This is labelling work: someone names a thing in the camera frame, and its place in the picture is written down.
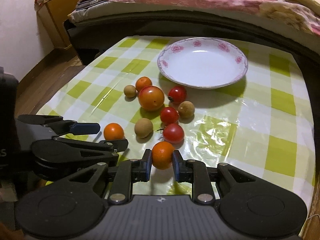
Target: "wooden nightstand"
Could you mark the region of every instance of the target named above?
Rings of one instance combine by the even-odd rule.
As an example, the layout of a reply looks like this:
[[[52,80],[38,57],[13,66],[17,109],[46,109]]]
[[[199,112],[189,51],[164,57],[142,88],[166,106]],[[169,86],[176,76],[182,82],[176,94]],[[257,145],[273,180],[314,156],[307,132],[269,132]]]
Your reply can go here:
[[[68,19],[68,14],[75,10],[79,0],[46,0],[37,12],[49,37],[57,49],[71,47],[68,35],[63,27],[63,22]]]

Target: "orange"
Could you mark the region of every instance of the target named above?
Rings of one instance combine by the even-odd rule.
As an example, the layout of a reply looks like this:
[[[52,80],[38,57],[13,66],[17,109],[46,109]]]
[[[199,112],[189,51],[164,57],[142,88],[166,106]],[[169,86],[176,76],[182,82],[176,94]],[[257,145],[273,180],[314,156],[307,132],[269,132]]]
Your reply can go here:
[[[144,110],[153,112],[163,106],[164,94],[160,88],[149,86],[140,91],[138,99]]]
[[[171,166],[174,147],[168,142],[158,142],[152,148],[152,165],[159,170],[165,170]]]
[[[148,77],[141,77],[136,82],[136,90],[140,92],[145,87],[152,86],[152,81]]]
[[[104,128],[103,136],[107,141],[121,140],[124,138],[124,131],[119,124],[112,122]]]

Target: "green checkered tablecloth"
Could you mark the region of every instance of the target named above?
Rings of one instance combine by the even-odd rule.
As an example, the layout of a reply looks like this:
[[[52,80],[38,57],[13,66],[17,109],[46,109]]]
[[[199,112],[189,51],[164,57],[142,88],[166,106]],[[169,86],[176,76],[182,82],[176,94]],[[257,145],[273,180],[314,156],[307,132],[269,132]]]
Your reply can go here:
[[[163,140],[156,130],[159,112],[148,113],[138,99],[128,100],[126,85],[149,77],[165,94],[175,85],[159,73],[161,49],[185,37],[127,37],[89,64],[45,104],[38,114],[62,115],[78,122],[110,122],[123,128],[129,148],[120,160],[141,158],[144,150]],[[216,167],[227,162],[299,195],[310,207],[315,181],[313,118],[307,88],[293,56],[278,49],[227,40],[248,58],[241,81],[215,90],[187,88],[187,100],[196,107],[190,123],[180,122],[185,140],[177,145],[184,159]],[[136,139],[134,124],[146,117],[154,124],[147,139]],[[103,140],[101,133],[73,136]],[[190,193],[190,184],[173,182],[172,169],[154,167],[148,183],[135,183],[134,194]]]

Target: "blue gripper pad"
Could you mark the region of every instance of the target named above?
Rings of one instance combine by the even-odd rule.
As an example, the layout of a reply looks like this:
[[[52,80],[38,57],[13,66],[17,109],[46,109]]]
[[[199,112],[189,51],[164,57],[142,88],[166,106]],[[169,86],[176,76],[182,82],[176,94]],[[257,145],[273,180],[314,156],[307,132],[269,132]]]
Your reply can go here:
[[[98,132],[100,132],[98,123],[78,122],[70,127],[70,133],[73,135],[97,134]]]

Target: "red tomato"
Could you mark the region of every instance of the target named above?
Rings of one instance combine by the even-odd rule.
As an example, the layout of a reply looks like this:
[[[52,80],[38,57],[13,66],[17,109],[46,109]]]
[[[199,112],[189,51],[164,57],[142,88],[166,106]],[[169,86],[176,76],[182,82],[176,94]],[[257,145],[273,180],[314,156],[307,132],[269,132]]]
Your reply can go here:
[[[164,128],[163,137],[167,142],[180,143],[184,138],[184,131],[180,125],[171,123]]]
[[[164,124],[175,123],[178,121],[179,115],[173,107],[165,107],[160,113],[160,119]]]
[[[174,104],[180,104],[186,100],[187,91],[183,86],[176,86],[169,91],[168,98]]]

